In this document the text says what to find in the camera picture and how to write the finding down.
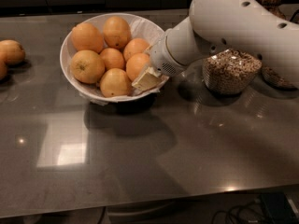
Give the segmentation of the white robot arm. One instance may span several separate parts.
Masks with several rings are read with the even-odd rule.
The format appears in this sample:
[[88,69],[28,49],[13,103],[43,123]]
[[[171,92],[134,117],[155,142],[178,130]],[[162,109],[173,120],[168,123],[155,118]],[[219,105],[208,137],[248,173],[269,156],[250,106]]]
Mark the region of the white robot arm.
[[188,17],[150,47],[150,62],[133,81],[141,91],[163,83],[190,64],[232,48],[244,51],[299,84],[299,25],[255,0],[192,0]]

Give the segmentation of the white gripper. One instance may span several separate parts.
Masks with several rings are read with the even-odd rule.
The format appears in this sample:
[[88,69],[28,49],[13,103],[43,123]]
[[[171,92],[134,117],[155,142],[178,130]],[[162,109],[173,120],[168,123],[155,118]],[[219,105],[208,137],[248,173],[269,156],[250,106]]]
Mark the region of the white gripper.
[[132,83],[134,88],[140,91],[151,90],[162,82],[162,74],[174,77],[187,69],[186,65],[180,64],[171,55],[167,46],[169,34],[170,31],[166,30],[153,45],[144,50],[144,53],[149,54],[153,67],[149,66],[140,73]]

